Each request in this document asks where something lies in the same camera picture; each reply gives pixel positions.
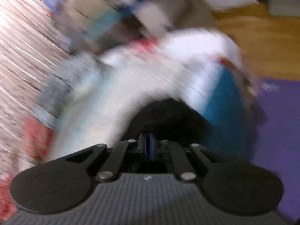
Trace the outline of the red floral quilt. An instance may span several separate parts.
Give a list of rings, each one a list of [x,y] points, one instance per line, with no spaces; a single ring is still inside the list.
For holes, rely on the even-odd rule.
[[[1,141],[1,222],[16,211],[9,194],[12,179],[44,159],[68,100],[87,94],[86,88],[98,72],[96,58],[89,53],[62,61],[37,97],[24,124],[22,140],[10,137]]]

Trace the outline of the white storage box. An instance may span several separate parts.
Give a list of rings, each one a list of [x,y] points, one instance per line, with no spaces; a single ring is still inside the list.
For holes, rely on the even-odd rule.
[[[133,15],[141,23],[141,33],[146,38],[162,37],[172,27],[161,7],[151,1],[141,3],[135,8]]]

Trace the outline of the purple floor mat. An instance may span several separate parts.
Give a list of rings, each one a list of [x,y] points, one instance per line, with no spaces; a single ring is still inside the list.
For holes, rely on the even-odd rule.
[[[278,213],[299,222],[299,81],[260,82],[253,164],[276,173],[284,185]]]

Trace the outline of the patterned bedsheet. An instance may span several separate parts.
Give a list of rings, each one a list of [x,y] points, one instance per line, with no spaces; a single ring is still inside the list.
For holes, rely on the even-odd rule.
[[[88,52],[61,63],[47,87],[56,118],[48,160],[97,143],[136,139],[152,114],[142,108],[166,99],[195,110],[212,126],[204,144],[249,156],[248,126],[257,90],[237,44],[226,34],[184,29],[143,46]]]

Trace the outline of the beige fabric storage bag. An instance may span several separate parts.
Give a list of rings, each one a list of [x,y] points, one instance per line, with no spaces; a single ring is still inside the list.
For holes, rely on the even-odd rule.
[[[63,0],[53,20],[62,32],[68,29],[86,31],[93,22],[112,10],[107,0]]]

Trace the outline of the black pants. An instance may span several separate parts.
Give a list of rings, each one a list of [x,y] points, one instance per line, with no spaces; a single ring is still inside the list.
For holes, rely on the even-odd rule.
[[[152,134],[158,141],[169,140],[188,147],[202,142],[210,131],[210,124],[201,114],[183,101],[168,98],[142,107],[121,140],[137,140],[141,134]]]

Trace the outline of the clear storage bin teal lid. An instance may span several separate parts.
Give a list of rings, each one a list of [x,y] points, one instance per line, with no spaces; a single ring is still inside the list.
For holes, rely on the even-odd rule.
[[[131,12],[108,10],[92,19],[79,11],[60,9],[52,13],[56,40],[65,52],[100,54],[113,47],[142,39],[142,24]]]

